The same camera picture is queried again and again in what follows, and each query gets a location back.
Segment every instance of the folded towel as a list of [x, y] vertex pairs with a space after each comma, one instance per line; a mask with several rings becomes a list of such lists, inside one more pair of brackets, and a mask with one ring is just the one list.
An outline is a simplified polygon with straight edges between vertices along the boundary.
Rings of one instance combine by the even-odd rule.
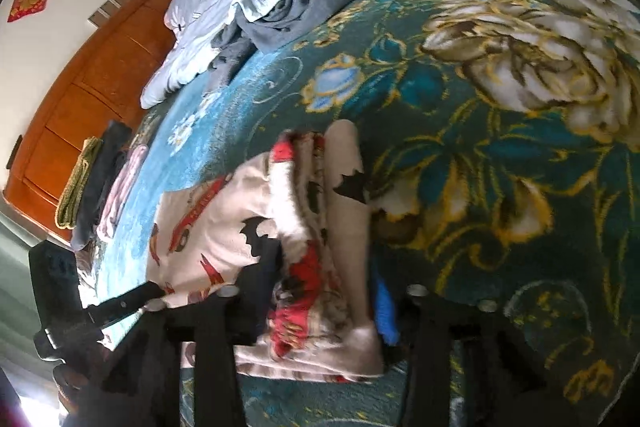
[[78, 155], [76, 165], [71, 171], [56, 207], [55, 221], [59, 229], [73, 230], [76, 227], [82, 192], [100, 147], [102, 147], [102, 140], [95, 136], [84, 140], [82, 151]]

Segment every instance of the floral blanket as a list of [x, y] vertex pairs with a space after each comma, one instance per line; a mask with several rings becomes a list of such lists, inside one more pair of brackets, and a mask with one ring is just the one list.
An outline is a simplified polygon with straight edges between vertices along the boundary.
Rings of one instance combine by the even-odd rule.
[[[595, 425], [640, 351], [638, 13], [633, 0], [356, 0], [254, 55], [204, 108], [207, 79], [196, 78], [158, 130], [98, 296], [143, 280], [162, 192], [230, 171], [283, 129], [347, 118], [374, 211], [370, 254], [390, 292], [422, 283], [495, 301]], [[243, 378], [247, 420], [394, 425], [403, 371], [369, 384]]]

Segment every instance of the silver bolt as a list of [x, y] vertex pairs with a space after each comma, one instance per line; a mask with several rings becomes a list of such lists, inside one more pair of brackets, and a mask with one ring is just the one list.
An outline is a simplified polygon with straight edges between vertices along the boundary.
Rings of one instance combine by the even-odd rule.
[[166, 308], [166, 302], [162, 299], [151, 299], [144, 305], [144, 309], [147, 312], [159, 312]]
[[240, 293], [238, 286], [233, 284], [225, 284], [224, 286], [220, 286], [218, 291], [216, 292], [220, 297], [235, 297]]
[[498, 311], [498, 303], [493, 299], [482, 299], [478, 302], [478, 309], [484, 313], [495, 313]]
[[406, 294], [411, 297], [426, 297], [428, 293], [428, 289], [421, 284], [410, 284], [406, 287]]

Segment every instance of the pink folded cloth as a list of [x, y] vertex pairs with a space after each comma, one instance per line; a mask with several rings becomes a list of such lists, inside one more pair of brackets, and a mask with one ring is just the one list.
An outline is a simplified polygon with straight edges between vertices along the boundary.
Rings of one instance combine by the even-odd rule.
[[138, 172], [140, 172], [148, 150], [149, 147], [144, 144], [135, 147], [111, 186], [107, 202], [104, 204], [104, 209], [100, 216], [100, 223], [98, 223], [98, 227], [95, 230], [98, 237], [105, 243], [109, 243], [113, 239], [122, 215], [122, 209], [127, 202], [131, 187], [133, 187], [133, 183], [138, 177]]

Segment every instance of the bed frame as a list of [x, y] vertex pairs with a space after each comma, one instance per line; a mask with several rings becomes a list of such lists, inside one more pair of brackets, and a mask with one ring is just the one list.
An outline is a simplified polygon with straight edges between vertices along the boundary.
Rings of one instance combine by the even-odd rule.
[[3, 194], [20, 214], [68, 242], [54, 214], [82, 143], [110, 120], [135, 129], [140, 93], [174, 45], [171, 0], [129, 0], [88, 39], [46, 94], [22, 138]]

